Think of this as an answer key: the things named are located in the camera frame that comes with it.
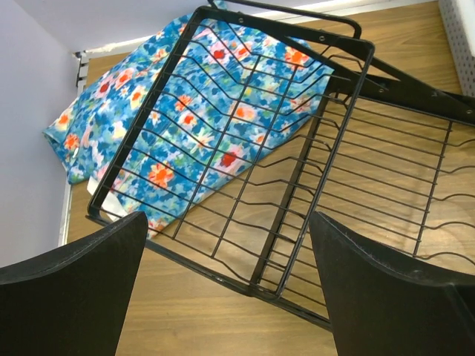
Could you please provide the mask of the blue floral cloth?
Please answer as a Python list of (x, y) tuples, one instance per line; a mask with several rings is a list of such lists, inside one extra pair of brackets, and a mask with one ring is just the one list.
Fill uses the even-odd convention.
[[(167, 24), (44, 129), (70, 184), (95, 189), (190, 20)], [(149, 234), (162, 231), (288, 141), (332, 74), (260, 30), (198, 22), (114, 181), (112, 218), (144, 211)]]

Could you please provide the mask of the black wire dish rack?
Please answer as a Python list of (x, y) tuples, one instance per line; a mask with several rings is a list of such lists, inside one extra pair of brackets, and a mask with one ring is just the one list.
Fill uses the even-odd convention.
[(474, 100), (321, 29), (197, 8), (88, 206), (135, 211), (147, 247), (228, 289), (330, 325), (310, 216), (474, 272)]

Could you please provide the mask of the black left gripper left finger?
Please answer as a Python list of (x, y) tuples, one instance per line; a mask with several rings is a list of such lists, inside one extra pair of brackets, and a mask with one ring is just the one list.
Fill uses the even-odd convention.
[(147, 231), (135, 212), (1, 268), (1, 354), (115, 355)]

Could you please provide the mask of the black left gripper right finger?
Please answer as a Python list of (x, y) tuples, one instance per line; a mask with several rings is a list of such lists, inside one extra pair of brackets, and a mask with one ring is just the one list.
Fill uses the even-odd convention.
[(322, 212), (309, 218), (339, 355), (473, 355), (474, 276), (409, 257)]

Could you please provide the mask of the white perforated basket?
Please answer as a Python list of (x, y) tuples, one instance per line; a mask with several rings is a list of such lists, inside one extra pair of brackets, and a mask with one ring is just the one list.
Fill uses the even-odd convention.
[(474, 1), (438, 4), (462, 93), (474, 97)]

